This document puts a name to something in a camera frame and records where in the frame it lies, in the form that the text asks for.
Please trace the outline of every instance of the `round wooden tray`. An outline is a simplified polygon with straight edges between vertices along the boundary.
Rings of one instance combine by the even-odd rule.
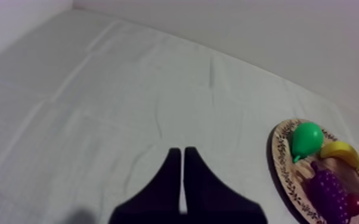
[[[359,195],[359,171],[348,166],[341,160],[335,158],[320,159],[316,155],[311,155],[297,163],[292,163],[289,139],[293,131],[299,124],[308,122],[303,119],[290,119],[281,122],[274,129],[271,155],[277,176],[282,184],[286,195],[295,206],[298,212],[308,223],[326,223],[325,219],[317,213],[316,209],[309,201],[304,188],[306,181],[314,176],[314,171],[310,167],[310,162],[318,161],[319,169],[330,169],[342,182],[347,192]],[[337,139],[328,130],[322,128],[324,133],[324,143],[328,144]],[[359,215],[351,219],[351,224],[359,223]]]

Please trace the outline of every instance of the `pear stem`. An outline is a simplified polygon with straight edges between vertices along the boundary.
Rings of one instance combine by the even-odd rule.
[[[296,163],[299,159],[300,159],[300,155],[297,155],[294,159],[293,159],[293,163]]]

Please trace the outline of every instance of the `white tablecloth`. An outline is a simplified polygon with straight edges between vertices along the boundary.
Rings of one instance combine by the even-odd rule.
[[[359,115],[296,84],[153,29],[66,12],[0,55],[0,224],[107,223],[170,147],[190,145],[270,223],[297,223],[266,158],[270,131],[293,117],[359,152]]]

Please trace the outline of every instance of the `plastic fruit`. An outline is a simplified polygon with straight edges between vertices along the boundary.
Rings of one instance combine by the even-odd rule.
[[[300,124],[292,135],[293,162],[296,163],[300,158],[305,158],[320,150],[323,139],[319,125],[311,122]]]
[[[346,203],[348,203],[348,213],[351,217],[359,214],[359,196],[350,193],[346,196]]]
[[[317,211],[331,224],[347,224],[350,220],[346,192],[339,179],[329,170],[318,170],[311,163],[315,176],[308,184],[308,196]]]
[[[359,155],[354,147],[348,143],[341,141],[331,142],[320,150],[320,157],[336,157],[359,170]]]

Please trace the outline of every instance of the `yellow object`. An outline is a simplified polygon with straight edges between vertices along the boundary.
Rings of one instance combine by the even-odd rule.
[[[336,157],[348,163],[350,166],[359,170],[359,155],[350,144],[336,141],[325,145],[320,150],[320,157]]]

